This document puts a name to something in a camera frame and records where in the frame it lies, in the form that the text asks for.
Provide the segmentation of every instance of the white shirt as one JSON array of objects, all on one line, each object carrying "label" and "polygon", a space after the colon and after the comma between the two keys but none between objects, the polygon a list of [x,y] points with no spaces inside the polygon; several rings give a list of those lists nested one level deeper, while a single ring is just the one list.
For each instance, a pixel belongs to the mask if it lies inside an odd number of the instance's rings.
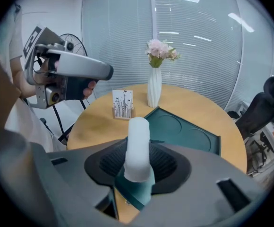
[{"label": "white shirt", "polygon": [[[0,23],[0,63],[11,82],[13,79],[10,60],[21,57],[23,54],[21,18],[20,6],[13,5]],[[5,129],[20,133],[28,141],[42,145],[46,152],[53,151],[52,137],[49,131],[20,98],[9,114]]]}]

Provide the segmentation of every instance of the hand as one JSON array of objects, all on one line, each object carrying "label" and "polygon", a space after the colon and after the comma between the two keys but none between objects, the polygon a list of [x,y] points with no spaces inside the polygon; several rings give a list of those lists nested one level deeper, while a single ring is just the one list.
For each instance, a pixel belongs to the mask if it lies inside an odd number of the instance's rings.
[{"label": "hand", "polygon": [[[58,61],[55,62],[55,69],[58,68]],[[58,83],[58,78],[52,79],[50,77],[47,77],[44,75],[45,72],[48,71],[48,59],[46,59],[43,64],[41,65],[40,69],[38,72],[34,73],[34,80],[38,83],[38,84],[48,84],[48,83]],[[85,96],[84,99],[87,99],[93,92],[93,89],[96,86],[96,82],[95,81],[91,81],[88,85],[87,88],[85,88],[83,90],[83,94]]]}]

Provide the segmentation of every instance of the wooden card stand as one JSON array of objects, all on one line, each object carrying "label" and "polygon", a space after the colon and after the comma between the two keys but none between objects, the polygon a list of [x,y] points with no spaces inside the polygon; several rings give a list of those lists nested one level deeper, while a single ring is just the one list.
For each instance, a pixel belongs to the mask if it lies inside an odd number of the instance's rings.
[{"label": "wooden card stand", "polygon": [[132,108],[132,116],[130,118],[123,118],[123,117],[117,117],[115,116],[115,109],[112,107],[112,114],[114,119],[121,119],[121,120],[130,120],[131,118],[136,117],[136,111],[135,108]]}]

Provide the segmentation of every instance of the white desk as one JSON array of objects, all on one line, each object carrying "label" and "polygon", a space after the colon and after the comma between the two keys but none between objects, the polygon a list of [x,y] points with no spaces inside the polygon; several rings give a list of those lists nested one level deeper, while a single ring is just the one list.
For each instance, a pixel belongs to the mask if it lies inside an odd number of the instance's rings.
[{"label": "white desk", "polygon": [[[249,107],[250,103],[242,101],[242,104],[238,110],[238,114],[241,116],[241,111],[246,111]],[[272,122],[268,123],[265,127],[262,128],[263,133],[266,135],[269,143],[271,144],[274,150],[274,124]]]}]

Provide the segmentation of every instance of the card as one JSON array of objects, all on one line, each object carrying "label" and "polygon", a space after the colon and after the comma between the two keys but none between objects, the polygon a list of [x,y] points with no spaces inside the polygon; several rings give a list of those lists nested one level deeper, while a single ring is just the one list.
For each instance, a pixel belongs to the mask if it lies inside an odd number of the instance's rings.
[{"label": "card", "polygon": [[131,118],[133,106],[132,90],[113,90],[113,107],[115,117]]}]

